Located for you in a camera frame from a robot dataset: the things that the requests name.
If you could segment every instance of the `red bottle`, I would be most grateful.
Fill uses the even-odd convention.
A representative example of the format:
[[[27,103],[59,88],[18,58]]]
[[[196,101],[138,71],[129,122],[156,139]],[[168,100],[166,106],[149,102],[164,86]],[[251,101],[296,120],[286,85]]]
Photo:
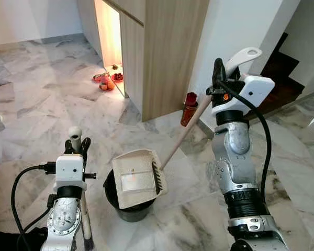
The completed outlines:
[[[186,96],[185,106],[183,110],[183,116],[180,121],[182,126],[187,126],[193,114],[195,113],[198,102],[196,101],[197,95],[195,93],[188,93]]]

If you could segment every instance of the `marble floor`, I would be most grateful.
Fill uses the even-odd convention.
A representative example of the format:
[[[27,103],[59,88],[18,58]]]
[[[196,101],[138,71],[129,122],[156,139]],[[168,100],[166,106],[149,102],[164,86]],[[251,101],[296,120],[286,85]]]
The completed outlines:
[[[111,159],[149,148],[163,161],[183,130],[181,111],[148,122],[118,89],[102,92],[91,81],[103,64],[77,36],[0,46],[0,231],[17,232],[10,209],[14,178],[24,168],[53,161],[63,152],[68,128],[79,125],[92,144],[86,199],[94,250],[229,250],[228,214],[214,178],[211,139],[195,126],[165,168],[169,193],[148,216],[121,220],[108,203],[103,182]],[[314,96],[269,117],[273,156],[267,178],[269,210],[292,251],[314,251]],[[258,178],[265,156],[260,124],[250,128]],[[46,208],[53,176],[27,173],[17,188],[23,225]],[[44,226],[44,219],[38,223]],[[78,250],[84,250],[81,230]]]

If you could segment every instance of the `dustpan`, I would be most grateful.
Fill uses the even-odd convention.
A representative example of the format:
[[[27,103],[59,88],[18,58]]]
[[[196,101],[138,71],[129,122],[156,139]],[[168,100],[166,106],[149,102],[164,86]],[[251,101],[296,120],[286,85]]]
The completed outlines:
[[[161,162],[155,151],[139,149],[112,160],[120,209],[129,208],[167,193]]]

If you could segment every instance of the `black bucket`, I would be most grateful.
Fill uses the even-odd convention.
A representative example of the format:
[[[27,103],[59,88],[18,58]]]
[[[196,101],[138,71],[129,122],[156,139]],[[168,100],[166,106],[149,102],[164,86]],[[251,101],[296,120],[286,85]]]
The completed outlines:
[[[147,216],[150,206],[155,201],[155,199],[153,199],[133,207],[120,209],[116,193],[116,185],[113,170],[109,172],[107,179],[105,180],[104,183],[104,188],[109,203],[116,209],[120,218],[128,222],[137,222],[143,220],[144,217]]]

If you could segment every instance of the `black cable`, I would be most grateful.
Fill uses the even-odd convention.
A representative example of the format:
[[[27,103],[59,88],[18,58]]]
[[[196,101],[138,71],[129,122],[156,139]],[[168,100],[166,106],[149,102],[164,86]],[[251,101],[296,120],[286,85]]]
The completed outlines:
[[[21,173],[18,174],[18,176],[15,178],[15,181],[14,181],[14,184],[12,187],[12,193],[10,195],[10,206],[12,207],[13,216],[14,216],[16,225],[19,228],[19,232],[22,236],[22,239],[24,240],[24,242],[27,246],[28,251],[30,251],[31,249],[30,249],[28,242],[26,240],[26,237],[24,235],[23,228],[22,228],[19,216],[18,216],[17,211],[16,211],[16,207],[15,207],[15,191],[16,191],[17,183],[19,182],[21,176],[23,174],[25,174],[26,172],[31,171],[31,170],[35,170],[35,169],[42,169],[42,168],[40,168],[39,166],[32,166],[32,167],[28,167],[28,168],[24,169]]]
[[[217,83],[228,93],[230,93],[233,97],[244,103],[246,106],[248,106],[259,118],[260,122],[262,123],[262,126],[264,128],[265,137],[266,137],[266,157],[262,172],[262,180],[261,180],[261,197],[262,201],[265,203],[265,182],[266,182],[266,175],[268,170],[268,165],[270,163],[271,158],[271,149],[272,149],[272,143],[271,143],[271,135],[270,130],[268,128],[268,125],[266,123],[265,118],[263,115],[257,110],[257,108],[250,103],[248,100],[243,98],[241,95],[234,92],[232,89],[230,89],[228,86],[226,86],[222,81],[217,80]]]
[[[23,234],[25,234],[28,229],[30,229],[36,222],[38,222],[39,220],[41,220],[44,216],[47,215],[47,213],[49,213],[51,208],[47,208],[45,210],[45,212],[43,214],[41,214],[40,216],[38,216],[36,219],[34,219],[32,222],[30,222],[24,229],[23,229]],[[21,237],[22,237],[22,234],[19,235],[19,237],[17,238],[17,241],[16,241],[16,251],[19,251],[19,243],[20,243],[20,240],[21,240]]]

